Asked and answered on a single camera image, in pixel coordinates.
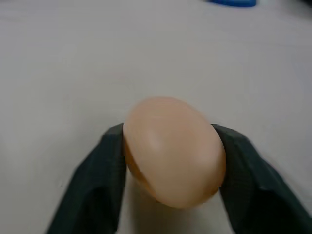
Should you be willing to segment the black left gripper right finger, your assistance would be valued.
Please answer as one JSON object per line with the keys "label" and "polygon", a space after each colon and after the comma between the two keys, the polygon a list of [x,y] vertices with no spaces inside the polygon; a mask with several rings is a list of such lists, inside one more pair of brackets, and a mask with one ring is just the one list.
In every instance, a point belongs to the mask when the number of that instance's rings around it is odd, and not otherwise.
{"label": "black left gripper right finger", "polygon": [[234,234],[312,234],[312,218],[243,134],[213,125],[226,153],[220,194]]}

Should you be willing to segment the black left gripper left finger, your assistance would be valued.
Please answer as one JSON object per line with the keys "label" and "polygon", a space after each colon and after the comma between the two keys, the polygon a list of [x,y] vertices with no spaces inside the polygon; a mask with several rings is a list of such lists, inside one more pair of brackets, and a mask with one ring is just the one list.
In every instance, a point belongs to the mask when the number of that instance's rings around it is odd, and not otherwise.
{"label": "black left gripper left finger", "polygon": [[125,178],[123,125],[118,124],[73,173],[46,234],[116,234]]}

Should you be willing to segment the blue object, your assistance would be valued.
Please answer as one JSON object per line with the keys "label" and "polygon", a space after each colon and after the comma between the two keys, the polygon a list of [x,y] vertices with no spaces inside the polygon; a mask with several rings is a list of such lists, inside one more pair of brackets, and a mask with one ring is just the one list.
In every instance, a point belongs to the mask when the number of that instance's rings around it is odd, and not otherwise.
{"label": "blue object", "polygon": [[254,7],[257,0],[207,0],[216,4],[221,4],[231,7]]}

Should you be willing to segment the beige egg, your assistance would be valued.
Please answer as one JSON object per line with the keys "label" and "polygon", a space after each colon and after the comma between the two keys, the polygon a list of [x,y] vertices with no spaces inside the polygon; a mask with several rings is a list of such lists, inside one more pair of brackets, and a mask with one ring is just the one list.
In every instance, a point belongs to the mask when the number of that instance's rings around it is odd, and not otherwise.
{"label": "beige egg", "polygon": [[132,175],[158,202],[189,208],[222,185],[225,149],[203,114],[173,97],[138,103],[123,125],[125,159]]}

